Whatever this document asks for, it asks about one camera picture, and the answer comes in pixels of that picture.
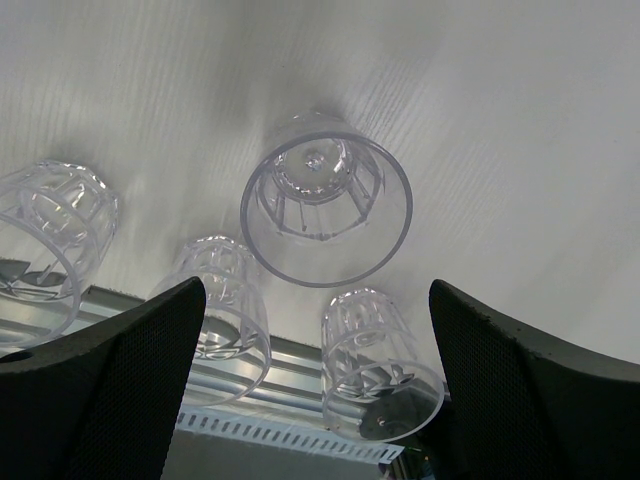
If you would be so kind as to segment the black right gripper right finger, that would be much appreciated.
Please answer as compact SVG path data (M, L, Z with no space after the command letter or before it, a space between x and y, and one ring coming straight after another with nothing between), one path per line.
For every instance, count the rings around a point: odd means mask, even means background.
M639 367L436 280L429 311L474 479L636 479Z

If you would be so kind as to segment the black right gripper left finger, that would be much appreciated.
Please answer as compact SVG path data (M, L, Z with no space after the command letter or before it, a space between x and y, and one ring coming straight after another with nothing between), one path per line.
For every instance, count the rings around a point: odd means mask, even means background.
M205 310L192 277L1 359L4 479L158 479Z

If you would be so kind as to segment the clear faceted plastic cup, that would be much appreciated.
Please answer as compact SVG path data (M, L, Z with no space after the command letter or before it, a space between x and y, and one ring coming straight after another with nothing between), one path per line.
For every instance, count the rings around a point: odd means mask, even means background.
M321 335L322 414L334 434L387 443L436 417L444 383L389 296L361 288L334 297Z
M268 370L272 354L260 265L249 249L223 235L192 240L152 294L191 277L203 283L206 301L192 366L196 359L237 359L255 348L264 358L263 372Z
M68 328L118 222L116 193L85 166L43 160L2 177L2 351Z
M409 179L390 152L345 120L309 110L267 135L242 195L240 225L270 273L334 288L386 265L413 211Z

